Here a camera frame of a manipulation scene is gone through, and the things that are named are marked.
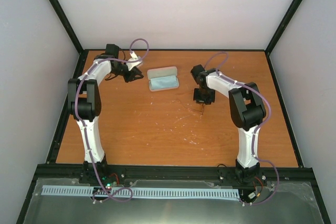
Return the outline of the thin brown frame glasses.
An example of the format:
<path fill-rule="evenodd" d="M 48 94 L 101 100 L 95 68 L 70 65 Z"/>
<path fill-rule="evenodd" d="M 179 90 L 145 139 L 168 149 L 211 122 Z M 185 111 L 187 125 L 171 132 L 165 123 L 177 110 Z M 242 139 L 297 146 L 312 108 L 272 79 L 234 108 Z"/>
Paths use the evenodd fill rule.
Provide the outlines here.
<path fill-rule="evenodd" d="M 193 100 L 194 90 L 189 90 L 183 93 L 177 93 L 174 102 L 178 103 L 185 110 L 202 116 L 204 114 L 204 104 L 197 103 Z"/>

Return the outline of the pink glasses case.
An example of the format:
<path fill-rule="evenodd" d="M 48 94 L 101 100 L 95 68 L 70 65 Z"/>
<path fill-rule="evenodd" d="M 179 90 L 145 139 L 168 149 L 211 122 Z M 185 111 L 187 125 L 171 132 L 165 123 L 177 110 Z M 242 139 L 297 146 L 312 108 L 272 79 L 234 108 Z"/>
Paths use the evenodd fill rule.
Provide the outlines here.
<path fill-rule="evenodd" d="M 175 66 L 149 69 L 147 77 L 151 92 L 177 89 L 180 85 L 177 78 L 177 67 Z"/>

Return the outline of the light blue cleaning cloth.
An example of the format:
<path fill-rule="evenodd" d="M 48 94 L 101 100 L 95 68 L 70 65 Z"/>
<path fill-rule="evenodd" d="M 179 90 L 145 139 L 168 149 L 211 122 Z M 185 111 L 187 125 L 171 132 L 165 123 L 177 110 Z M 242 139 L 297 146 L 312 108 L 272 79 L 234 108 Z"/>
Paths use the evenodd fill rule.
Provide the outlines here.
<path fill-rule="evenodd" d="M 178 86 L 178 81 L 176 76 L 157 77 L 151 79 L 151 86 L 153 90 L 173 88 Z"/>

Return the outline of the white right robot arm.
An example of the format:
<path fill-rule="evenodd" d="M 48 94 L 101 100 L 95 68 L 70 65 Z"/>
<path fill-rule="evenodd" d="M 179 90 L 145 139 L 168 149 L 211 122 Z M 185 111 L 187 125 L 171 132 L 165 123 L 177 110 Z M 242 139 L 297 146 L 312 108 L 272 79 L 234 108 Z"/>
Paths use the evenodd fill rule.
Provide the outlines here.
<path fill-rule="evenodd" d="M 241 83 L 216 69 L 205 70 L 196 65 L 191 75 L 198 88 L 194 89 L 196 103 L 210 105 L 219 92 L 229 100 L 230 117 L 238 129 L 239 150 L 235 164 L 235 176 L 240 184 L 248 184 L 259 173 L 258 135 L 266 117 L 263 96 L 254 82 Z"/>

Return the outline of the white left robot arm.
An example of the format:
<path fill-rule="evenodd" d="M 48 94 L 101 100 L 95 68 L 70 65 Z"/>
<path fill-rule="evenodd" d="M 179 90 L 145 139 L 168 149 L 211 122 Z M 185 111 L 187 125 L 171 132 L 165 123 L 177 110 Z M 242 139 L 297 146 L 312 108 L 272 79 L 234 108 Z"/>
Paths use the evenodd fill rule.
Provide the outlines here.
<path fill-rule="evenodd" d="M 68 81 L 67 107 L 81 133 L 85 149 L 83 164 L 91 170 L 91 178 L 100 184 L 108 180 L 109 170 L 99 134 L 102 109 L 99 85 L 109 74 L 122 76 L 126 83 L 143 78 L 139 70 L 143 58 L 129 50 L 130 58 L 120 59 L 120 50 L 115 44 L 107 44 L 105 52 L 94 58 L 86 72 Z"/>

